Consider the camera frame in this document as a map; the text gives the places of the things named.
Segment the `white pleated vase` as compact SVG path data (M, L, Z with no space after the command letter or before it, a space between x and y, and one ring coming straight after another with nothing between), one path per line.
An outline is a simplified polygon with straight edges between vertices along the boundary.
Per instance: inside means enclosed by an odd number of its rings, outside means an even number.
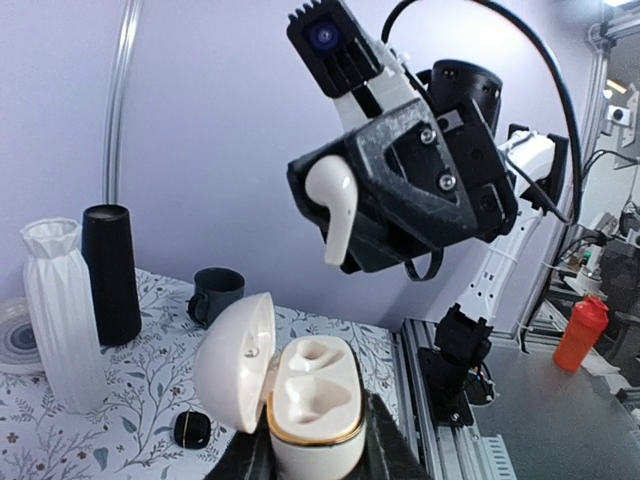
M38 352L55 399L88 414L108 397L81 226L42 219L20 230L27 257L23 279Z

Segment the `aluminium corner post right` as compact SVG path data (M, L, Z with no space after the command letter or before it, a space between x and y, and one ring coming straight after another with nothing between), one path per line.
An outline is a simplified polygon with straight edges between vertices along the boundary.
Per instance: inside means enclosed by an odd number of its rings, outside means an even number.
M144 5L143 0L125 2L117 38L104 128L102 201L105 204L119 202L125 98Z

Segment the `aluminium front rail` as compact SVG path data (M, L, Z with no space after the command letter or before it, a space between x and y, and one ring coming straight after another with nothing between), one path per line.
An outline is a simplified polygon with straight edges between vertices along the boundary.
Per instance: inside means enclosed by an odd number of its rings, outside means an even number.
M483 436L463 389L455 389L437 367L435 326L406 319L393 335L398 415L413 455L433 479L514 479L516 472L501 435Z

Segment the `cream earbud charging case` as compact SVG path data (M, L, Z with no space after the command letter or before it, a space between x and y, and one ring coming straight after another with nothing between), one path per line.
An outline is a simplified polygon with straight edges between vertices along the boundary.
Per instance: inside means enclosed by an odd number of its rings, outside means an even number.
M223 310L197 350L192 379L207 414L252 434L265 419L280 479L343 479L361 458L366 395L350 345L335 336L276 348L270 293Z

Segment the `white stem earbud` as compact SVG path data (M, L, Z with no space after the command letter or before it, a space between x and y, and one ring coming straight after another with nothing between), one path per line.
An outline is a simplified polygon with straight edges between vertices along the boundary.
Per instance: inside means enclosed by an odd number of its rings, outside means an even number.
M355 175L338 155L319 159L305 180L309 199L329 211L325 263L334 267L346 258L357 211L359 189Z

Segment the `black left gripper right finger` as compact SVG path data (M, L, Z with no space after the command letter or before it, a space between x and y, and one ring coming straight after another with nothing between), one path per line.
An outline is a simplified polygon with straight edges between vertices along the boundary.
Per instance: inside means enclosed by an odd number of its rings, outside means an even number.
M378 394L367 394L364 479L431 479Z

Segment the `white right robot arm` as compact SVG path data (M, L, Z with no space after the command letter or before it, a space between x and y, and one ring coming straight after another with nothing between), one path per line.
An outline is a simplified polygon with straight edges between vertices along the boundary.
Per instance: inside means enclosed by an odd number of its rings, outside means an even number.
M494 140L501 80L477 65L441 60L420 74L427 98L366 113L329 144L292 161L295 203L325 241L325 260L373 273L477 239L487 246L435 337L417 351L430 420L474 423L467 389L484 383L498 304L542 217L556 207L569 142L526 127Z

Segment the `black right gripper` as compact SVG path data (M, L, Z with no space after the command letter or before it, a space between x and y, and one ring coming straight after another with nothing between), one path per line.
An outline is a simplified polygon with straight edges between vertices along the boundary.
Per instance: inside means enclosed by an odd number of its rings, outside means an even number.
M508 234L514 176L481 105L465 99L435 119L413 99L287 165L300 213L325 243L325 263L374 273L469 238Z

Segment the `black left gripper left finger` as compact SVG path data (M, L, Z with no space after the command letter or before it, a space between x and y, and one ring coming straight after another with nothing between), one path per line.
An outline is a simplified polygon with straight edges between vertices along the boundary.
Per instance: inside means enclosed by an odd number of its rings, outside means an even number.
M273 478L273 452L267 430L236 432L204 480L268 480Z

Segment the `black tall tumbler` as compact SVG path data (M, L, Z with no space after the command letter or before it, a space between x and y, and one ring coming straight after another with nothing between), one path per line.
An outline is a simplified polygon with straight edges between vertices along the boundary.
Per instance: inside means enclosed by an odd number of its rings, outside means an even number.
M99 342L125 345L142 328L129 210L116 204L87 208L81 251L90 273Z

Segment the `orange shaker bottle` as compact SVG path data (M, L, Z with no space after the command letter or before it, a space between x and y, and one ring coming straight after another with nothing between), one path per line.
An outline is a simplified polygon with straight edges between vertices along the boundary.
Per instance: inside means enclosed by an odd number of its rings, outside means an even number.
M609 324L608 307L599 298L587 295L575 304L569 323L558 344L554 363L575 373Z

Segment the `black earbud case right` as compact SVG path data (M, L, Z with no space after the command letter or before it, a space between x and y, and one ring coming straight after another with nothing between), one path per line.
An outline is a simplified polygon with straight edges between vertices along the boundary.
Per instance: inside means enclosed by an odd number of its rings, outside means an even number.
M175 443L182 448L204 449L210 440L210 419L200 412L183 411L176 417L173 435Z

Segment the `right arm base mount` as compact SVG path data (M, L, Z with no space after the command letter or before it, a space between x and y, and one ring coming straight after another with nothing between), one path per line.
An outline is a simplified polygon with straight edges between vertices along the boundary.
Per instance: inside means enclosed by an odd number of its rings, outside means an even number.
M464 392L468 371L480 367L491 349L493 327L472 320L456 303L436 327L434 346L417 357L432 421L437 426L471 426L474 420Z

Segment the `white ribbed plate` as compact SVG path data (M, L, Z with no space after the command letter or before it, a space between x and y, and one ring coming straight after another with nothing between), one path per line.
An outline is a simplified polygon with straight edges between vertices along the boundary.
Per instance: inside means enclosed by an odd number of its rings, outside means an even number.
M44 373L25 298L14 298L1 304L1 372L14 375Z

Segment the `grey mug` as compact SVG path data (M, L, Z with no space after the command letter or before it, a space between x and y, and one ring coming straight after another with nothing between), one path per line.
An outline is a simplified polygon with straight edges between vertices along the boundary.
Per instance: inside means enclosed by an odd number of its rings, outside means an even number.
M231 304L244 296L246 281L239 272L210 267L194 275L194 294L187 306L189 318L208 329Z

